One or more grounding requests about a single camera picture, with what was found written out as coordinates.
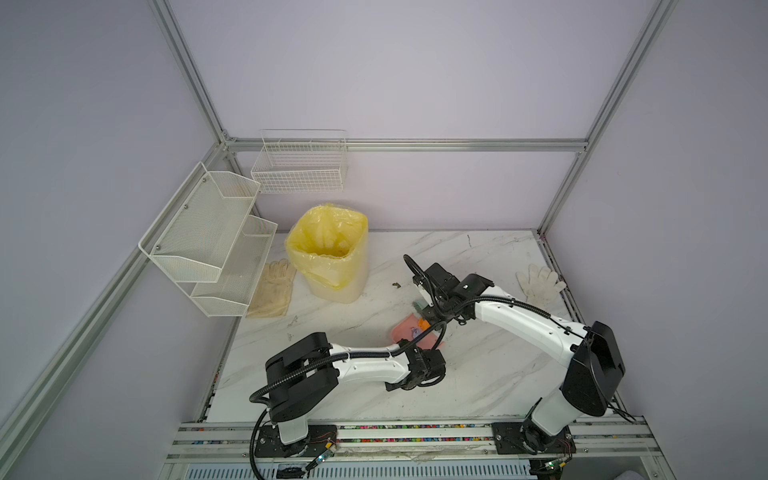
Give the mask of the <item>green hand brush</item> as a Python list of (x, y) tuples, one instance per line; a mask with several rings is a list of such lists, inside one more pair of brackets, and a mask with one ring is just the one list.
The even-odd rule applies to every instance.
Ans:
[(427, 321), (427, 314), (429, 313), (429, 303), (424, 299), (417, 299), (412, 302), (412, 306), (416, 311), (416, 316), (423, 321)]

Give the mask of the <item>pink plastic dustpan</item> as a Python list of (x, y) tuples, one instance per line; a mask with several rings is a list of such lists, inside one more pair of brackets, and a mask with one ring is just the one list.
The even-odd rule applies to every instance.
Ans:
[[(408, 317), (406, 317), (404, 320), (402, 320), (400, 323), (395, 325), (391, 331), (390, 331), (390, 338), (393, 343), (398, 343), (401, 340), (405, 340), (406, 342), (410, 342), (419, 335), (421, 335), (424, 331), (422, 331), (418, 326), (418, 321), (420, 319), (414, 315), (411, 314)], [(440, 330), (435, 329), (432, 332), (430, 332), (428, 335), (424, 336), (418, 343), (417, 346), (423, 350), (431, 349), (434, 347), (435, 342), (439, 339)]]

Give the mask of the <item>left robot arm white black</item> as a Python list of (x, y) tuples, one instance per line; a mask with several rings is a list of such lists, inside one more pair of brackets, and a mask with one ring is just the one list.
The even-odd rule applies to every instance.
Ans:
[(311, 442), (309, 414), (338, 386), (377, 383), (387, 392), (426, 388), (446, 375), (439, 345), (446, 323), (429, 326), (411, 340), (381, 348), (334, 344), (315, 332), (265, 362), (267, 384), (249, 396), (266, 407), (284, 447)]

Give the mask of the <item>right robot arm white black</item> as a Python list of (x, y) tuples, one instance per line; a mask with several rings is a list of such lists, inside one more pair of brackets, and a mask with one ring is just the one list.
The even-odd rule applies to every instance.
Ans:
[(567, 322), (480, 275), (460, 281), (438, 263), (423, 269), (407, 254), (403, 260), (427, 301), (430, 324), (485, 322), (536, 346), (566, 368), (561, 384), (539, 399), (522, 423), (529, 449), (544, 450), (582, 415), (601, 417), (609, 409), (625, 413), (611, 404), (626, 367), (610, 326)]

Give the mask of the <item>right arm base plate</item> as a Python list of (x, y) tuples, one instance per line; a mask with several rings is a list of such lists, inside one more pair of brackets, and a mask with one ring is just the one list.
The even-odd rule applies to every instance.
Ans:
[(495, 422), (491, 430), (499, 455), (571, 455), (576, 451), (567, 427), (556, 436), (528, 422)]

